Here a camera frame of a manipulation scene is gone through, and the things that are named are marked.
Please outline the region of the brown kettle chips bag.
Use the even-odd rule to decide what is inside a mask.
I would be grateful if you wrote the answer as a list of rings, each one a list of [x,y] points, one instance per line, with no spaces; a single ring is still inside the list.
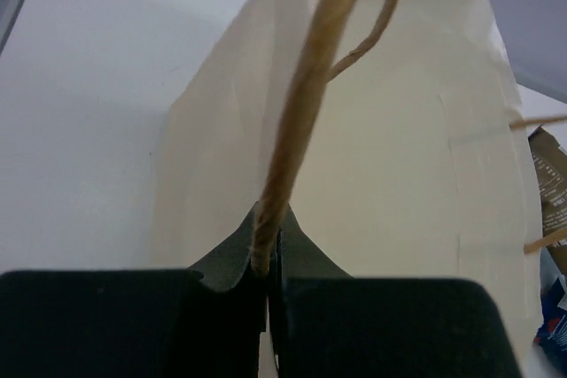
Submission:
[[[544,236],[566,229],[566,150],[543,127],[528,137],[540,191]]]

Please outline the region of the blue snack packet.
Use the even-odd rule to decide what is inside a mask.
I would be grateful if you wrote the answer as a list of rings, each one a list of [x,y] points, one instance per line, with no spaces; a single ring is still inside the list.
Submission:
[[[566,349],[566,284],[560,275],[541,297],[543,322],[534,342]]]

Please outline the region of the beige paper bag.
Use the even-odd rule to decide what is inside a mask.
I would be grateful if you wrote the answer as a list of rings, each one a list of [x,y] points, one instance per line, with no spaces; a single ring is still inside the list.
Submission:
[[[263,188],[318,0],[247,0],[169,109],[150,262],[187,266]],[[538,182],[489,0],[399,0],[377,45],[327,87],[291,196],[357,276],[461,277],[497,304],[517,360],[542,322]]]

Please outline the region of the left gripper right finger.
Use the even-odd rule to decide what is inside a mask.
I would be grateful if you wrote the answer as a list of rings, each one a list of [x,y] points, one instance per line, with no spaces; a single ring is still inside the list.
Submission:
[[[282,377],[518,377],[495,302],[456,278],[353,278],[288,213],[270,267]]]

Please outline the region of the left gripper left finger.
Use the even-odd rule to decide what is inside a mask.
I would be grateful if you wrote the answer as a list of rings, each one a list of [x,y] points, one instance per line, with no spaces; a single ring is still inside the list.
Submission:
[[[2,274],[2,376],[256,376],[266,293],[252,222],[187,268]]]

